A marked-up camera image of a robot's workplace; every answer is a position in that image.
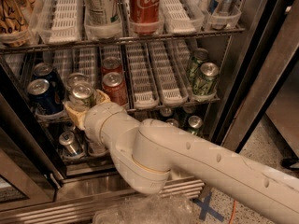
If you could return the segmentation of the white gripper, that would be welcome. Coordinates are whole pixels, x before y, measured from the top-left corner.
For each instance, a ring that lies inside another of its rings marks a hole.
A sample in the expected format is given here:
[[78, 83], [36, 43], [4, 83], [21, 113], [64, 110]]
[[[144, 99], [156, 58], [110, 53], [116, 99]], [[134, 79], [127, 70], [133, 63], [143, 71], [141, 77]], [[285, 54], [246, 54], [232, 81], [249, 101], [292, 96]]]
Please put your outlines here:
[[125, 113], [126, 110], [116, 103], [111, 103], [110, 97], [103, 91], [96, 90], [96, 103], [87, 113], [76, 111], [69, 102], [64, 102], [64, 109], [75, 126], [84, 131], [89, 139], [102, 143], [101, 130], [104, 123], [113, 115]]

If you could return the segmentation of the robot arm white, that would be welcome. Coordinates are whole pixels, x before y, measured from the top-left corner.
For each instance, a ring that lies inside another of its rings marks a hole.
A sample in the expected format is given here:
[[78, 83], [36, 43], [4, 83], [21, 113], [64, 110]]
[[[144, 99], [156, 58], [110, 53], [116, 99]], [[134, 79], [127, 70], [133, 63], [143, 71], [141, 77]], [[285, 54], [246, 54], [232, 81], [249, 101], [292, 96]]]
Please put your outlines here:
[[105, 146], [122, 178], [155, 194], [179, 169], [276, 224], [299, 224], [299, 179], [157, 119], [138, 121], [104, 101], [92, 108], [64, 102], [75, 125]]

